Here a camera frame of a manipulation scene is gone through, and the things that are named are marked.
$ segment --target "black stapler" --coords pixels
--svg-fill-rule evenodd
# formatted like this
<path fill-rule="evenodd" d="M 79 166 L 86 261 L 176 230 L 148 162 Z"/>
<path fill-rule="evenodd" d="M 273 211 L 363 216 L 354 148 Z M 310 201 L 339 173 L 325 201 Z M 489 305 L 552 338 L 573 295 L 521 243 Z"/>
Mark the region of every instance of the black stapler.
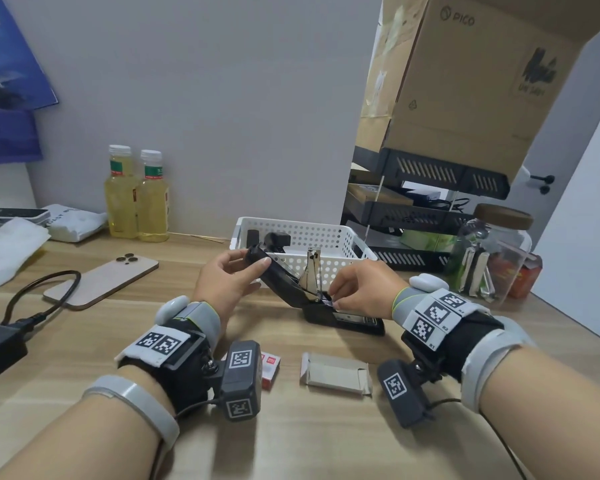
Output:
<path fill-rule="evenodd" d="M 252 264 L 267 256 L 269 255 L 258 243 L 249 247 L 244 259 Z M 300 277 L 284 261 L 275 256 L 270 257 L 271 266 L 260 279 L 289 306 L 300 308 L 307 322 L 369 335 L 384 335 L 384 323 L 381 319 L 343 313 L 333 307 L 331 297 L 322 290 L 320 250 L 307 252 L 307 266 Z"/>

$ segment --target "bottle cap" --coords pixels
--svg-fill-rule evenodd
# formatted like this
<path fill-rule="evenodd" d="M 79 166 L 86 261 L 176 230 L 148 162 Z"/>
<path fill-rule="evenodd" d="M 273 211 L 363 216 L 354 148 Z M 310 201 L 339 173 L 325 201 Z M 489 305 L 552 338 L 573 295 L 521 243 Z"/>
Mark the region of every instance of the bottle cap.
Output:
<path fill-rule="evenodd" d="M 110 144 L 109 145 L 109 154 L 110 155 L 119 155 L 121 157 L 130 157 L 131 156 L 131 147 L 124 146 L 123 144 Z"/>
<path fill-rule="evenodd" d="M 487 224 L 515 230 L 528 230 L 534 223 L 534 218 L 526 212 L 492 203 L 476 205 L 473 216 Z"/>
<path fill-rule="evenodd" d="M 140 158 L 146 163 L 162 163 L 162 152 L 155 150 L 142 150 Z"/>

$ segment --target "wooden desk surface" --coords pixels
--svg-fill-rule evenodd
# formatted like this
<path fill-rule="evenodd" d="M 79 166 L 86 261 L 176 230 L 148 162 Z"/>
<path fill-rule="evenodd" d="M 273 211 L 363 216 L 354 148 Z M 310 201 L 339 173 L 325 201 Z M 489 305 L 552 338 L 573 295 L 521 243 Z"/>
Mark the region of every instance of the wooden desk surface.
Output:
<path fill-rule="evenodd" d="M 0 319 L 16 290 L 63 269 L 88 271 L 127 252 L 160 261 L 160 268 L 82 311 L 62 311 L 29 341 L 29 355 L 0 376 L 0 466 L 44 426 L 76 402 L 97 377 L 114 370 L 113 357 L 151 327 L 160 304 L 190 294 L 200 266 L 218 244 L 175 235 L 149 244 L 99 237 L 74 246 L 48 242 L 45 252 L 0 288 Z M 40 294 L 25 296 L 14 318 L 44 309 Z M 518 320 L 544 350 L 600 383 L 600 339 L 532 296 L 501 313 Z M 441 406 L 438 420 L 401 429 L 383 396 L 375 370 L 408 356 L 400 327 L 385 322 L 383 338 L 313 326 L 264 290 L 243 300 L 227 337 L 254 339 L 282 357 L 255 421 L 229 424 L 209 410 L 184 425 L 175 448 L 172 479 L 414 478 L 517 480 L 501 444 L 478 416 L 458 404 Z M 371 364 L 374 396 L 300 386 L 302 352 L 352 357 Z M 451 379 L 427 385 L 432 399 L 459 396 Z"/>

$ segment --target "white bag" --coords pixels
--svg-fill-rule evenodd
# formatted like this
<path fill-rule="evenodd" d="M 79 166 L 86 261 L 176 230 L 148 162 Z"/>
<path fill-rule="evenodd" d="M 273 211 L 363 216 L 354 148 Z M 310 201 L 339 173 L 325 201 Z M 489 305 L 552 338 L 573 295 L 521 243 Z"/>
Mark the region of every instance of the white bag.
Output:
<path fill-rule="evenodd" d="M 107 226 L 107 215 L 73 209 L 53 203 L 45 207 L 51 213 L 46 226 L 51 239 L 80 242 Z"/>

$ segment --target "jar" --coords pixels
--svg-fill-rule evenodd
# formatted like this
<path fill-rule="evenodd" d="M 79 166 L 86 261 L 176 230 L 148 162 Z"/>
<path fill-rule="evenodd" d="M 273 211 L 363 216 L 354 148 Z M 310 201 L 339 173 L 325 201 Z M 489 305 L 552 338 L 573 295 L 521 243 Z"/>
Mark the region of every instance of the jar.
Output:
<path fill-rule="evenodd" d="M 480 203 L 458 232 L 445 267 L 451 291 L 484 298 L 495 306 L 506 298 L 531 250 L 526 212 Z"/>

